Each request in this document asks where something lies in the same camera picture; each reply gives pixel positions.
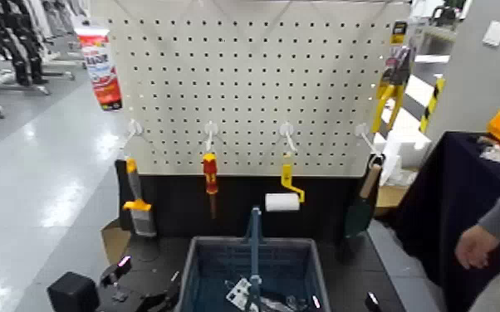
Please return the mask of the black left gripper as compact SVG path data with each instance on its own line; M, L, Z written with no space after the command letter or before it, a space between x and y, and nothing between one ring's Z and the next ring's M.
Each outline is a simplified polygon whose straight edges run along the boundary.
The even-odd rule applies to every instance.
M122 285L115 285L132 268L131 256L122 257L107 267L97 287L100 312L145 312L157 307L175 307L179 300L181 274L176 271L163 292L140 293Z

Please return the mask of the person's bare hand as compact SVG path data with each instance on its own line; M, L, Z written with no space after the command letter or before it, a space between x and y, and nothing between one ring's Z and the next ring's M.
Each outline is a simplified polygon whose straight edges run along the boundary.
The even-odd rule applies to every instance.
M455 255L459 264L466 270L474 267L482 269L488 266L489 254L494 251L500 240L475 225L463 232L455 247Z

